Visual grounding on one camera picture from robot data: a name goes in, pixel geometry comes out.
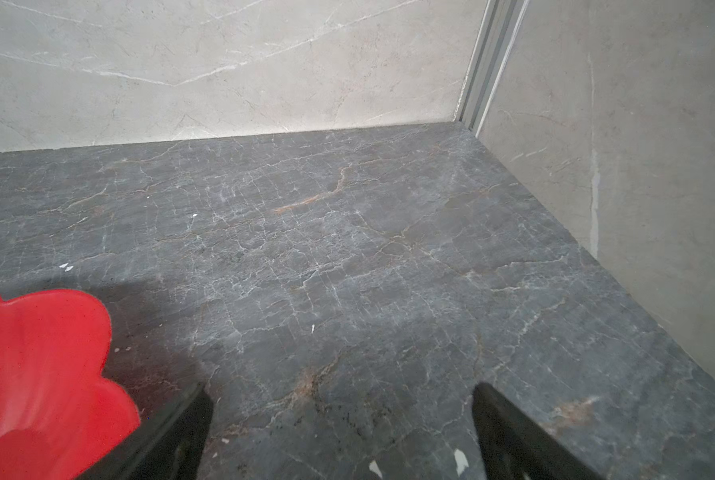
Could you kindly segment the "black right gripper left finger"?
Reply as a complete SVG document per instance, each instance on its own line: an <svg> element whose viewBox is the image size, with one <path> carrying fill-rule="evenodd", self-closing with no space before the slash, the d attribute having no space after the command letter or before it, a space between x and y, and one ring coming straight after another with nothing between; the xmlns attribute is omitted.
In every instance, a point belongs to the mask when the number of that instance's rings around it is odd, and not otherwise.
<svg viewBox="0 0 715 480"><path fill-rule="evenodd" d="M80 477L94 479L195 479L214 402L203 383L177 394L119 446Z"/></svg>

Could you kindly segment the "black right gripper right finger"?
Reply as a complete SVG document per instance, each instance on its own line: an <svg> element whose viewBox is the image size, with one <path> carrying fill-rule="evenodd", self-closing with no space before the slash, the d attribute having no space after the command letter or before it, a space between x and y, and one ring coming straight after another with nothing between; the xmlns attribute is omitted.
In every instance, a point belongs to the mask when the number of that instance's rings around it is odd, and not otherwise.
<svg viewBox="0 0 715 480"><path fill-rule="evenodd" d="M481 382L471 406L489 479L599 479L493 385Z"/></svg>

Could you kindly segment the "red flower-shaped fruit bowl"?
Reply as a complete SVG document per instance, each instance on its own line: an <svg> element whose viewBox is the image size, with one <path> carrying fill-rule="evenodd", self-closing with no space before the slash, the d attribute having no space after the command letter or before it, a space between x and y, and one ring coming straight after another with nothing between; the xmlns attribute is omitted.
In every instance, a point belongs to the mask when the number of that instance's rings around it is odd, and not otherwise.
<svg viewBox="0 0 715 480"><path fill-rule="evenodd" d="M103 376L107 308L71 289L0 296L0 479L74 479L141 424Z"/></svg>

